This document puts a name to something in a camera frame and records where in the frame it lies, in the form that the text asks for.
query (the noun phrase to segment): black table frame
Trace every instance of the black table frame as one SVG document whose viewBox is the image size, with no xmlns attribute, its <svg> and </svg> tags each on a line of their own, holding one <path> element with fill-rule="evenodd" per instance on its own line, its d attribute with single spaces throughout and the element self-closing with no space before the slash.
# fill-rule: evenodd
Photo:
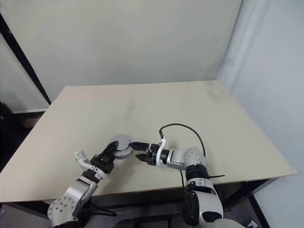
<svg viewBox="0 0 304 228">
<path fill-rule="evenodd" d="M 269 228 L 269 224 L 257 203 L 255 193 L 260 191 L 262 188 L 268 184 L 274 182 L 276 179 L 266 179 L 266 180 L 254 180 L 248 182 L 242 182 L 241 187 L 236 190 L 232 195 L 226 199 L 222 199 L 223 209 L 225 211 L 230 210 L 235 205 L 239 204 L 245 199 L 249 199 L 260 224 L 263 228 Z M 94 196 L 93 200 L 96 204 L 107 209 L 115 209 L 122 207 L 130 206 L 142 206 L 155 203 L 165 203 L 165 202 L 177 202 L 182 201 L 184 192 L 182 188 L 170 188 L 163 190 L 151 190 L 151 191 L 140 191 L 140 192 L 130 192 L 130 193 L 119 193 L 119 194 L 110 194 L 104 196 Z M 3 203 L 9 205 L 16 209 L 22 210 L 24 212 L 42 217 L 47 219 L 47 211 L 49 204 L 43 201 L 28 201 L 28 202 L 10 202 Z M 137 220 L 143 221 L 159 221 L 159 220 L 168 220 L 170 222 L 170 215 L 165 216 L 151 216 L 148 218 L 136 218 Z"/>
</svg>

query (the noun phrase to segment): table leg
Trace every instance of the table leg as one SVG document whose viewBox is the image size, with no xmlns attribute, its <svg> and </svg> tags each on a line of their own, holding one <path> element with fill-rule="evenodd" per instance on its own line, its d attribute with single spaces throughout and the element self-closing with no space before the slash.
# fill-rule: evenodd
<svg viewBox="0 0 304 228">
<path fill-rule="evenodd" d="M 249 201 L 252 205 L 253 210 L 256 213 L 256 216 L 257 216 L 262 228 L 270 228 L 270 226 L 267 222 L 267 219 L 265 218 L 265 215 L 263 214 L 263 212 L 260 208 L 260 205 L 258 204 L 256 198 L 254 196 L 250 196 L 248 199 L 249 199 Z"/>
<path fill-rule="evenodd" d="M 32 215 L 39 216 L 41 218 L 48 219 L 47 212 L 49 204 L 43 201 L 15 202 L 3 204 L 30 213 Z"/>
<path fill-rule="evenodd" d="M 254 195 L 268 184 L 274 182 L 276 179 L 277 178 L 242 182 L 242 187 L 236 190 L 231 196 L 222 202 L 224 210 L 227 211 L 233 208 L 235 205 Z"/>
</svg>

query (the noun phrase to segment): beige table top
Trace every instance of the beige table top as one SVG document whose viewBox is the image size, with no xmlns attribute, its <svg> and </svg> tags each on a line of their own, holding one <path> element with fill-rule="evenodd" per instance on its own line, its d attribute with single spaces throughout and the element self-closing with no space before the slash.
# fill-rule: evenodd
<svg viewBox="0 0 304 228">
<path fill-rule="evenodd" d="M 55 199 L 82 170 L 74 152 L 89 159 L 123 133 L 157 143 L 170 123 L 193 127 L 202 137 L 214 183 L 296 174 L 219 81 L 65 87 L 0 174 L 0 201 Z M 195 134 L 163 130 L 169 148 L 201 149 Z M 177 170 L 149 166 L 135 156 L 115 160 L 95 195 L 181 186 Z"/>
</svg>

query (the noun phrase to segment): circular joint cover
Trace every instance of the circular joint cover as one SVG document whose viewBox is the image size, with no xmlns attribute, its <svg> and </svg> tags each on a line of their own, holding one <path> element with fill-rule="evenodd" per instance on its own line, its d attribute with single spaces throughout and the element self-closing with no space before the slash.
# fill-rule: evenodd
<svg viewBox="0 0 304 228">
<path fill-rule="evenodd" d="M 125 159 L 133 153 L 133 149 L 129 146 L 133 139 L 129 135 L 118 134 L 110 139 L 110 143 L 118 141 L 117 151 L 114 152 L 114 157 L 116 159 Z"/>
</svg>

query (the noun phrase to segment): black cable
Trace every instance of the black cable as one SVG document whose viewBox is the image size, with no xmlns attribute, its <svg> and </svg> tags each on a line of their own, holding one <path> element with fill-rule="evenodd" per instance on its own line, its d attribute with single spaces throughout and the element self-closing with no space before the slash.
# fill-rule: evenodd
<svg viewBox="0 0 304 228">
<path fill-rule="evenodd" d="M 112 214 L 113 217 L 116 217 L 116 216 L 117 216 L 117 214 L 116 214 L 114 211 L 107 210 L 107 209 L 104 209 L 104 208 L 102 208 L 102 207 L 99 207 L 99 206 L 97 206 L 96 204 L 94 204 L 92 201 L 90 202 L 90 204 L 91 204 L 94 208 L 96 208 L 96 209 L 98 209 L 98 210 L 102 210 L 102 211 L 105 211 L 105 212 L 108 212 L 108 213 Z"/>
<path fill-rule="evenodd" d="M 182 182 L 182 189 L 183 189 L 183 191 L 185 191 L 185 185 L 184 185 L 184 177 L 183 177 L 183 175 L 182 175 L 182 172 L 181 172 L 181 170 L 180 170 L 180 176 L 181 176 L 181 182 Z"/>
<path fill-rule="evenodd" d="M 87 213 L 83 213 L 79 217 L 87 217 L 87 216 L 92 216 L 92 215 L 104 215 L 104 216 L 112 216 L 112 217 L 114 217 L 113 214 L 102 213 L 102 212 L 87 212 Z"/>
<path fill-rule="evenodd" d="M 209 178 L 217 178 L 217 177 L 224 177 L 225 175 L 218 175 L 218 176 L 209 176 Z"/>
<path fill-rule="evenodd" d="M 181 124 L 181 123 L 175 123 L 175 124 L 174 124 L 174 123 L 171 123 L 171 124 L 165 125 L 165 126 L 161 127 L 160 130 L 159 130 L 160 135 L 161 135 L 161 138 L 163 139 L 162 129 L 164 129 L 164 128 L 166 128 L 166 127 L 174 126 L 174 125 L 186 127 L 186 128 L 188 128 L 188 129 L 192 130 L 192 131 L 196 134 L 196 136 L 199 138 L 200 144 L 201 144 L 201 146 L 202 146 L 202 148 L 203 148 L 204 157 L 206 157 L 205 146 L 204 146 L 204 143 L 203 143 L 203 141 L 202 141 L 200 135 L 199 135 L 194 129 L 192 129 L 191 127 L 189 127 L 189 126 L 187 126 L 187 125 L 184 125 L 184 124 Z"/>
</svg>

